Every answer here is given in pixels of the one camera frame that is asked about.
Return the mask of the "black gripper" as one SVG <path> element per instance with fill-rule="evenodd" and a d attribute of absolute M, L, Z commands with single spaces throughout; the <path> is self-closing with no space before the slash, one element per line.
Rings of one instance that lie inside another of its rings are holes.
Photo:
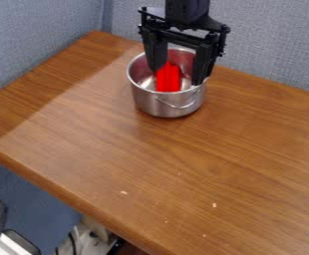
<path fill-rule="evenodd" d="M 211 0 L 165 0 L 162 7 L 144 6 L 140 9 L 142 23 L 146 20 L 161 22 L 168 28 L 177 28 L 180 31 L 201 30 L 220 35 L 221 44 L 219 55 L 224 54 L 227 35 L 231 27 L 216 21 L 209 16 Z M 168 41 L 156 32 L 145 32 L 144 44 L 148 55 L 149 66 L 157 72 L 168 60 Z M 217 43 L 215 40 L 204 41 L 196 49 L 193 60 L 192 84 L 200 86 L 211 76 L 217 58 Z"/>

